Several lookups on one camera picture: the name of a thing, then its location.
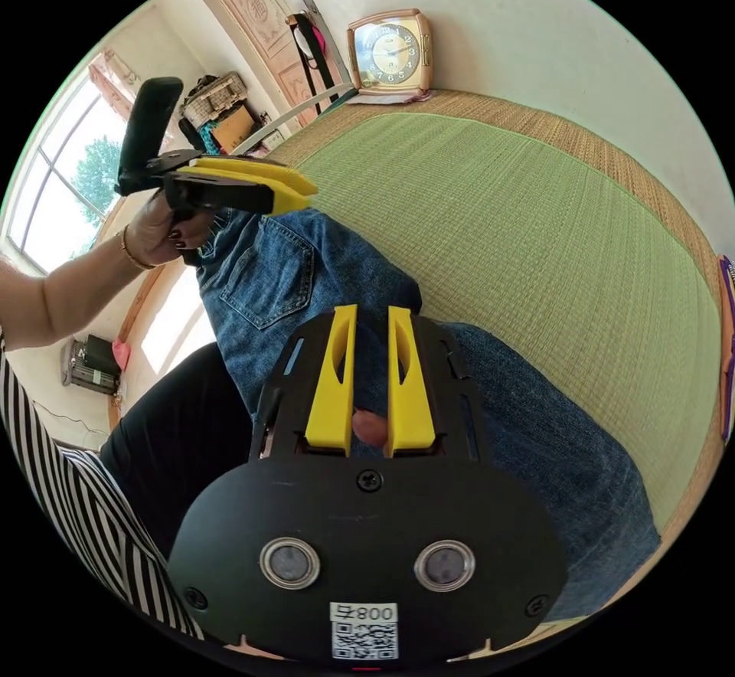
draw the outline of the striped shirt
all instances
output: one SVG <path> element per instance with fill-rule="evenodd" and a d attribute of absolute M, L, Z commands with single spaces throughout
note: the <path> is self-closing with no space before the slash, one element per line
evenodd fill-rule
<path fill-rule="evenodd" d="M 118 598 L 204 639 L 166 575 L 166 563 L 97 455 L 58 446 L 5 354 L 0 327 L 0 417 L 28 485 L 66 546 Z"/>

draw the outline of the cable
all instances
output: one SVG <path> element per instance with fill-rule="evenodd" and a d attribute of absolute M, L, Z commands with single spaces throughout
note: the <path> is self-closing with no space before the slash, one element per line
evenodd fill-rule
<path fill-rule="evenodd" d="M 44 406 L 44 405 L 43 405 L 43 404 L 42 404 L 41 402 L 39 402 L 39 401 L 34 401 L 34 402 L 33 402 L 33 405 L 34 405 L 35 407 L 40 407 L 40 408 L 41 408 L 41 409 L 43 409 L 43 410 L 44 410 L 45 412 L 48 412 L 48 413 L 49 413 L 49 414 L 50 414 L 50 415 L 51 415 L 52 417 L 56 417 L 57 419 L 68 419 L 68 420 L 69 420 L 70 422 L 74 422 L 75 424 L 82 424 L 82 425 L 84 426 L 84 429 L 86 429 L 86 430 L 87 430 L 87 434 L 101 434 L 101 435 L 103 435 L 103 436 L 105 437 L 105 439 L 107 439 L 107 437 L 109 437 L 109 434 L 108 434 L 107 432 L 103 432 L 102 430 L 93 430 L 93 429 L 90 429 L 90 428 L 89 428 L 89 427 L 87 426 L 87 423 L 86 423 L 86 422 L 84 421 L 84 419 L 72 419 L 71 417 L 68 417 L 68 416 L 67 416 L 66 414 L 55 414 L 55 413 L 54 413 L 53 411 L 51 411 L 51 409 L 49 409 L 49 408 L 45 407 L 45 406 Z M 86 444 L 86 440 L 87 440 L 87 434 L 85 434 L 85 435 L 84 435 L 84 437 L 82 438 L 82 444 L 81 444 L 81 446 L 78 446 L 78 445 L 72 445 L 72 444 L 70 444 L 70 443 L 64 443 L 64 442 L 59 442 L 59 440 L 56 440 L 56 441 L 57 441 L 57 442 L 58 442 L 58 443 L 59 443 L 60 445 L 62 445 L 62 446 L 70 446 L 70 447 L 71 447 L 71 448 L 73 448 L 73 449 L 76 449 L 77 447 L 79 447 L 79 448 L 80 448 L 80 449 L 82 449 L 82 450 L 88 450 L 88 449 L 92 449 L 92 450 L 93 450 L 93 452 L 99 452 L 99 450 L 95 450 L 94 448 L 87 448 L 87 447 L 85 447 L 85 446 L 84 446 L 84 445 Z"/>

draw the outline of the wooden door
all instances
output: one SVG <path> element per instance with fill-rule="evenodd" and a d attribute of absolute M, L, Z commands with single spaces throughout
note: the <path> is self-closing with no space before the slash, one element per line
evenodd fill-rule
<path fill-rule="evenodd" d="M 291 106 L 297 106 L 304 100 L 308 100 L 312 96 L 309 81 L 306 79 L 299 49 L 286 23 L 288 15 L 299 13 L 299 11 L 291 10 L 286 0 L 221 1 L 264 62 Z M 328 51 L 325 58 L 335 83 L 342 82 L 339 69 Z M 311 70 L 311 75 L 316 92 L 324 90 L 325 85 L 319 72 Z M 329 105 L 328 99 L 321 103 L 322 109 L 327 105 Z M 297 116 L 302 126 L 308 125 L 316 117 L 316 110 L 311 108 Z"/>

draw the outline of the label sticker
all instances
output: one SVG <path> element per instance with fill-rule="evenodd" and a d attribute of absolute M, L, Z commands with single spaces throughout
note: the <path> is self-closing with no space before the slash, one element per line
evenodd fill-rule
<path fill-rule="evenodd" d="M 398 659 L 396 603 L 330 603 L 335 659 Z"/>

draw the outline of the hand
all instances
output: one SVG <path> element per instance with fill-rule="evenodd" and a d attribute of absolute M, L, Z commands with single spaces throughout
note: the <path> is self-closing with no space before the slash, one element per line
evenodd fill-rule
<path fill-rule="evenodd" d="M 209 236 L 214 215 L 199 212 L 191 220 L 173 224 L 174 213 L 163 191 L 140 208 L 126 232 L 133 258 L 149 266 L 160 266 L 178 258 L 179 251 L 199 248 Z"/>

